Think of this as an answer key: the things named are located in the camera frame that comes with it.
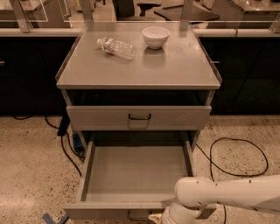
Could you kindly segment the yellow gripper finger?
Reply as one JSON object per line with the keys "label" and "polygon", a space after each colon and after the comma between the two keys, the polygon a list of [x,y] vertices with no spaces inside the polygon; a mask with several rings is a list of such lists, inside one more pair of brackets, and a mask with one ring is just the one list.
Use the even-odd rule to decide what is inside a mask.
{"label": "yellow gripper finger", "polygon": [[162,214],[161,213],[154,213],[148,216],[150,221],[153,221],[155,224],[162,224]]}

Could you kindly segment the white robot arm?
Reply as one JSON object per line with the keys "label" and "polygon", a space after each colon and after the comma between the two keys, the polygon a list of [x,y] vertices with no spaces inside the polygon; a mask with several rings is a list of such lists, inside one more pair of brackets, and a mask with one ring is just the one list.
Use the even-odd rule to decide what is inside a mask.
{"label": "white robot arm", "polygon": [[280,212],[280,176],[263,176],[229,181],[181,178],[175,185],[175,200],[162,212],[150,214],[155,224],[193,224],[208,205]]}

